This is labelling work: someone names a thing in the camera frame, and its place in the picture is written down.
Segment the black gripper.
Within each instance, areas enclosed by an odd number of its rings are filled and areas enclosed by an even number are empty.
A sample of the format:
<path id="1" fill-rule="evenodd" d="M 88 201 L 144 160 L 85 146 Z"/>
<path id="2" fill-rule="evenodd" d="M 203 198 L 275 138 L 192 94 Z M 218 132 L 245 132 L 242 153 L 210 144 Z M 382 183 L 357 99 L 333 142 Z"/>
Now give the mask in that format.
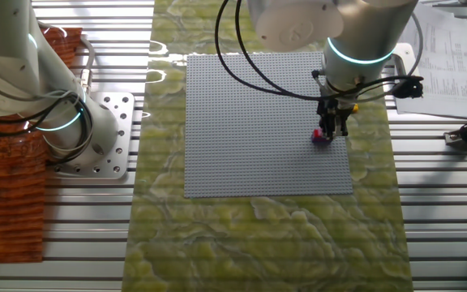
<path id="1" fill-rule="evenodd" d="M 316 113 L 320 116 L 323 139 L 333 140 L 333 136 L 348 135 L 347 119 L 354 112 L 355 105 L 356 100 L 352 97 L 324 98 L 318 102 Z M 336 116 L 334 122 L 331 114 Z"/>

